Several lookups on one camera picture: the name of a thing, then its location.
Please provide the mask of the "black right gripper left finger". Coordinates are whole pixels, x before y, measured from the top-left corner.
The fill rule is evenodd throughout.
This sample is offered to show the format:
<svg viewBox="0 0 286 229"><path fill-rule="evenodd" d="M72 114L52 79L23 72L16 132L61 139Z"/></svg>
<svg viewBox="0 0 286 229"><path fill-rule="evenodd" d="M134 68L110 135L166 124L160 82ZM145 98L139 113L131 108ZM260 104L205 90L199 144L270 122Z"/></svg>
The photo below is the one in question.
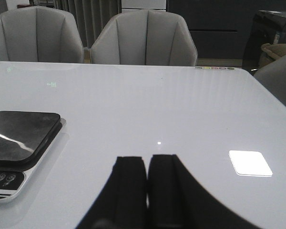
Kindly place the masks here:
<svg viewBox="0 0 286 229"><path fill-rule="evenodd" d="M146 171L141 157L118 157L102 191L78 229L144 229Z"/></svg>

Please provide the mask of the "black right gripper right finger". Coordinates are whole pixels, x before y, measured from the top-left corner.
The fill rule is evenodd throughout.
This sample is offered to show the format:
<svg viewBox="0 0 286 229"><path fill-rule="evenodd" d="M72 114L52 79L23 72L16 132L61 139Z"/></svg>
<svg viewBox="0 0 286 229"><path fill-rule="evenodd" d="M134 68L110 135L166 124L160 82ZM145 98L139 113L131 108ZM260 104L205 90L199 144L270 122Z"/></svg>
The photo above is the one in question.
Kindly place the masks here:
<svg viewBox="0 0 286 229"><path fill-rule="evenodd" d="M215 199L177 155L154 155L148 170L149 220L153 229L255 229Z"/></svg>

